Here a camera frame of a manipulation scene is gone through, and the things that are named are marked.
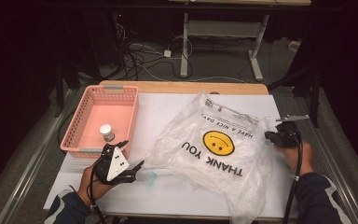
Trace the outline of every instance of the sleeve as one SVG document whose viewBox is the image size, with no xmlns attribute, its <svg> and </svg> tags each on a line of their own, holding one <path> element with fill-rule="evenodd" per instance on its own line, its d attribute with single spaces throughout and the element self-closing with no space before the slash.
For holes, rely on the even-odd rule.
<svg viewBox="0 0 358 224">
<path fill-rule="evenodd" d="M 323 175 L 302 175 L 296 188 L 296 199 L 298 223 L 351 223 L 337 204 L 336 185 Z"/>
<path fill-rule="evenodd" d="M 89 215 L 90 209 L 77 193 L 66 189 L 54 199 L 45 224 L 85 223 L 86 217 Z"/>
</svg>

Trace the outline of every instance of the white plastic bag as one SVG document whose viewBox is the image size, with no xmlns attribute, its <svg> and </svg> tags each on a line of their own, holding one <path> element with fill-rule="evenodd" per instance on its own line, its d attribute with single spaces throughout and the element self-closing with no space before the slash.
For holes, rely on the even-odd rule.
<svg viewBox="0 0 358 224">
<path fill-rule="evenodd" d="M 233 223 L 262 211 L 271 175 L 267 118 L 243 115 L 202 91 L 158 137 L 146 167 L 169 168 L 227 199 Z"/>
</svg>

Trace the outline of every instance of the person's hand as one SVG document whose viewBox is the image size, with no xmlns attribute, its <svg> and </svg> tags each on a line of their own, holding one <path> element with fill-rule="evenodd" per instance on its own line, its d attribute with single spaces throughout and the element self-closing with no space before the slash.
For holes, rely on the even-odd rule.
<svg viewBox="0 0 358 224">
<path fill-rule="evenodd" d="M 91 199 L 89 197 L 90 188 L 88 188 L 88 185 L 90 184 L 91 171 L 93 166 L 94 164 L 84 169 L 83 175 L 81 177 L 80 188 L 77 191 L 77 194 L 80 195 L 83 200 L 85 200 L 86 205 L 91 205 Z M 92 193 L 95 200 L 102 198 L 104 194 L 113 187 L 114 186 L 112 185 L 103 184 L 100 180 L 98 180 L 97 176 L 94 175 L 92 183 Z"/>
<path fill-rule="evenodd" d="M 306 141 L 302 141 L 303 157 L 299 175 L 313 172 L 312 169 L 312 147 Z M 295 173 L 297 168 L 298 149 L 297 147 L 277 147 L 280 152 L 283 153 L 287 164 L 290 166 L 290 170 Z"/>
</svg>

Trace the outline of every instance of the device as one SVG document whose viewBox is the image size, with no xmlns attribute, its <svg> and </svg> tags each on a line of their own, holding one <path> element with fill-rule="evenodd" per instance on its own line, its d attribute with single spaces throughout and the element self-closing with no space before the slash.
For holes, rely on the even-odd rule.
<svg viewBox="0 0 358 224">
<path fill-rule="evenodd" d="M 299 172 L 302 164 L 302 142 L 301 142 L 301 133 L 298 130 L 297 125 L 292 120 L 297 119 L 307 119 L 308 116 L 301 118 L 299 116 L 290 117 L 287 116 L 282 121 L 281 124 L 277 125 L 277 132 L 264 132 L 264 135 L 269 139 L 273 144 L 278 147 L 289 147 L 296 148 L 298 150 L 298 159 L 296 166 L 295 179 L 293 180 L 292 187 L 290 188 L 289 197 L 287 199 L 286 208 L 284 211 L 283 224 L 287 224 L 289 221 L 289 214 L 292 208 L 292 201 L 295 196 L 296 183 L 299 179 Z"/>
<path fill-rule="evenodd" d="M 100 159 L 95 163 L 95 175 L 105 185 L 117 185 L 122 183 L 132 183 L 135 181 L 135 175 L 141 169 L 144 161 L 138 163 L 131 170 L 121 149 L 129 141 L 119 142 L 116 145 L 106 144 L 103 147 Z"/>
<path fill-rule="evenodd" d="M 264 135 L 278 147 L 296 147 L 301 142 L 301 133 L 293 121 L 285 121 L 276 126 L 278 132 L 265 132 Z"/>
</svg>

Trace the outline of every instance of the yellow smiley face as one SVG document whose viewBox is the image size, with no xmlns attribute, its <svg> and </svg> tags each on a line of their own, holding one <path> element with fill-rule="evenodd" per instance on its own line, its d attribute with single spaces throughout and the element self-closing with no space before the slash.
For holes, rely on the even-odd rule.
<svg viewBox="0 0 358 224">
<path fill-rule="evenodd" d="M 234 143 L 225 133 L 218 131 L 207 132 L 203 136 L 204 145 L 215 155 L 227 156 L 234 151 Z"/>
</svg>

